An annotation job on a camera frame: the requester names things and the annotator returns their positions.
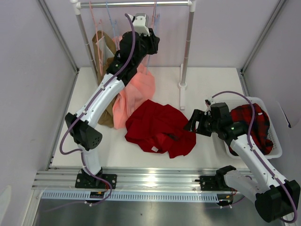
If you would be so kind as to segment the red skirt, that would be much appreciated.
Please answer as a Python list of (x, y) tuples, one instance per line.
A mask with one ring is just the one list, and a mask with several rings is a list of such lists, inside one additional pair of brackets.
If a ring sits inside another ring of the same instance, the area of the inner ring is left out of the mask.
[(126, 141), (147, 153), (168, 153), (170, 159), (188, 155), (196, 135), (184, 130), (188, 119), (171, 105), (146, 100), (126, 121)]

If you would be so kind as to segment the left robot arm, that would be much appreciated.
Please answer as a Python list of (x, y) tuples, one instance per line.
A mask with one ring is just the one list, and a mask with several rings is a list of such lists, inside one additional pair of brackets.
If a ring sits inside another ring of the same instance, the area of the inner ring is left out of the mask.
[(102, 176), (97, 147), (103, 136), (95, 127), (111, 101), (135, 76), (142, 60), (158, 52), (160, 39), (152, 28), (147, 30), (148, 33), (129, 31), (122, 35), (119, 50), (97, 90), (75, 114), (67, 113), (65, 116), (66, 135), (71, 135), (77, 144), (83, 164), (76, 188), (107, 188), (113, 185)]

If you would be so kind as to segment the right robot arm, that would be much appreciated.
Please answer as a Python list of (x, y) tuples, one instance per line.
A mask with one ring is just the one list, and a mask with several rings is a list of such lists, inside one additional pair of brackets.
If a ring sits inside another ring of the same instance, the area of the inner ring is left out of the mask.
[(218, 189), (230, 187), (240, 192), (266, 222), (283, 219), (291, 213), (294, 217), (286, 223), (296, 221), (300, 185), (295, 180), (289, 181), (267, 160), (246, 126), (232, 120), (226, 103), (212, 104), (205, 112), (195, 109), (184, 129), (207, 137), (216, 133), (238, 154), (255, 178), (243, 176), (232, 166), (223, 167), (216, 172), (214, 183)]

